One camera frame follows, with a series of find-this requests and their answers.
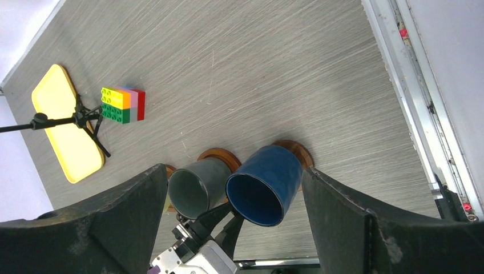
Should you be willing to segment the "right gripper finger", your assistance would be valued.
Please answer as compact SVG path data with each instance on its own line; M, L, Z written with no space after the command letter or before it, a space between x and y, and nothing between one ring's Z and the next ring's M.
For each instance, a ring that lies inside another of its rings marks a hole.
M33 220L1 223L2 273L147 273L167 193L156 164Z
M482 273L483 223L410 212L308 168L302 191L324 273Z

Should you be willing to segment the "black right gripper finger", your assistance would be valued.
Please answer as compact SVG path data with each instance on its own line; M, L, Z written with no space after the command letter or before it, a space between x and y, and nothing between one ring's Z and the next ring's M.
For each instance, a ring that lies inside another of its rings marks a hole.
M231 211L231 204L226 202L202 213L194 221L177 213L176 220L179 224L176 226L176 240L192 238L196 242L203 242Z
M223 228L223 251L232 260L243 222L244 218L236 214Z

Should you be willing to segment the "dark green mug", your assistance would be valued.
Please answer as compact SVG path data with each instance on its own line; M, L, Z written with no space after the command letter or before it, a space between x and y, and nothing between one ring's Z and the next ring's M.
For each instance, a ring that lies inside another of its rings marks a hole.
M177 169L168 180L168 196L174 209L187 219L218 206L226 197L231 171L220 159L208 157Z

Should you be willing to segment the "navy blue cup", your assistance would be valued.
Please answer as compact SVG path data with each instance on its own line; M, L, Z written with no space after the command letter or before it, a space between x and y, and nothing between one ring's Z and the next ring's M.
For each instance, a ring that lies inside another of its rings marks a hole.
M288 149L268 145L253 153L226 183L235 211L253 224L279 225L301 184L303 168Z

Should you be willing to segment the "dark brown coaster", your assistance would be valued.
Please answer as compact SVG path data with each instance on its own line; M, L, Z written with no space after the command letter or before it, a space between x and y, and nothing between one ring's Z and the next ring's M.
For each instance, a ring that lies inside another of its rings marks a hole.
M272 145L280 146L290 151L300 162L302 171L314 166L314 160L309 152L301 143L294 140L277 140Z

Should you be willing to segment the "cream yellow cup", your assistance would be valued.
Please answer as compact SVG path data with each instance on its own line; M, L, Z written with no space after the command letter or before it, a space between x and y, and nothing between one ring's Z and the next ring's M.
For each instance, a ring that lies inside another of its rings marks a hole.
M170 197L169 197L169 195L166 195L166 200L165 200L165 203L164 203L164 206L163 206L162 214L165 214L166 212L172 212L172 211L173 211L173 208L172 208L172 205L171 205Z

